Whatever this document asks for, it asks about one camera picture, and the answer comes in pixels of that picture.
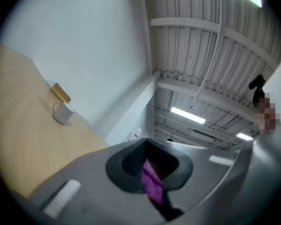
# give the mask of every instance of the purple object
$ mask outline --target purple object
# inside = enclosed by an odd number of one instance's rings
[[[156,203],[161,204],[163,201],[163,185],[148,159],[142,168],[141,182],[146,186],[148,197]]]

